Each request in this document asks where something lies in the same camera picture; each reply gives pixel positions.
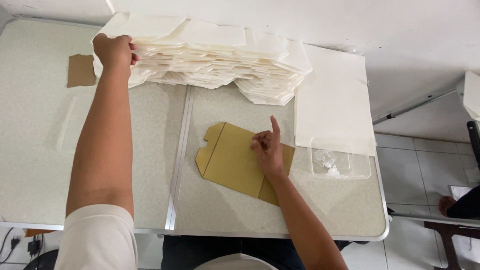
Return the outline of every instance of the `black pants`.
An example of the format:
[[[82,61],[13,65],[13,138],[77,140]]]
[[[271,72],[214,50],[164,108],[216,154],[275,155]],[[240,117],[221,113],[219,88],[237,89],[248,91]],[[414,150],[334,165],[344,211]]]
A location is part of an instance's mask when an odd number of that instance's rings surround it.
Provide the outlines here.
[[[480,186],[463,195],[454,205],[447,209],[449,218],[479,219],[480,218]]]
[[[193,270],[226,255],[242,253],[279,270],[305,270],[290,239],[170,236],[163,240],[162,270]]]

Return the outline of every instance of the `table surface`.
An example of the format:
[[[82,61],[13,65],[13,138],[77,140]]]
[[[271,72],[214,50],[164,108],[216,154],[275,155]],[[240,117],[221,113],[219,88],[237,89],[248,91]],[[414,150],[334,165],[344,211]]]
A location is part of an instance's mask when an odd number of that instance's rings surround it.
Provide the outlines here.
[[[91,54],[97,31],[18,20],[0,36],[0,56],[8,63],[0,66],[0,129],[8,131],[0,134],[0,226],[61,229],[73,154],[55,145],[73,97],[95,90],[66,88],[68,57]],[[135,227],[145,229],[138,232],[287,237],[278,207],[202,179],[194,158],[209,126],[229,122],[259,132],[271,127],[272,114],[282,142],[293,146],[294,102],[254,105],[234,85],[189,93],[185,86],[152,83],[130,90]],[[191,120],[182,126],[187,111]],[[181,163],[179,141],[186,143]],[[371,166],[365,180],[315,179],[306,148],[297,147],[290,177],[334,239],[378,241],[388,233],[374,157]]]

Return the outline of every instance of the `brown cardboard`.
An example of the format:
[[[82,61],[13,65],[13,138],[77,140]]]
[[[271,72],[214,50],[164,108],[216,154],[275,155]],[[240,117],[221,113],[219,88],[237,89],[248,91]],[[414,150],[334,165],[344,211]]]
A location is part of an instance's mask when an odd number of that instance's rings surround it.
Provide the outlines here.
[[[67,88],[94,86],[93,55],[72,55],[68,61]]]
[[[204,137],[207,146],[198,150],[195,162],[203,178],[278,206],[275,191],[258,169],[255,153],[250,149],[253,135],[226,122],[213,125]],[[294,152],[294,147],[283,145],[287,175]]]

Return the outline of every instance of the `plastic container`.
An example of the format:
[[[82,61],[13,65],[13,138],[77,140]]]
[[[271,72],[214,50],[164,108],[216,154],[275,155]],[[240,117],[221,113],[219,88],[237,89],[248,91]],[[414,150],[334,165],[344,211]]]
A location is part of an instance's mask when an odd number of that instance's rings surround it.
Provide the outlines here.
[[[368,179],[372,175],[370,157],[354,154],[349,145],[325,144],[312,138],[307,147],[310,171],[324,179]]]
[[[94,93],[78,94],[73,97],[57,141],[58,152],[75,153],[80,132],[84,126],[90,106],[92,106],[93,97]]]

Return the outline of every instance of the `right hand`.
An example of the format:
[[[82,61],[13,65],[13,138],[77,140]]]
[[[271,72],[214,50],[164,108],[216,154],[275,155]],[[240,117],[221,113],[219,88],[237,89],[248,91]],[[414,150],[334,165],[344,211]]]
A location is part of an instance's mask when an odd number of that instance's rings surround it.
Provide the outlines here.
[[[92,41],[93,50],[104,69],[120,68],[130,71],[130,65],[135,65],[139,60],[138,55],[132,53],[136,46],[131,41],[131,36],[108,38],[107,35],[100,33]]]
[[[250,149],[255,151],[257,164],[268,179],[280,177],[283,171],[282,144],[280,143],[280,128],[275,117],[270,116],[273,132],[266,130],[252,137]]]

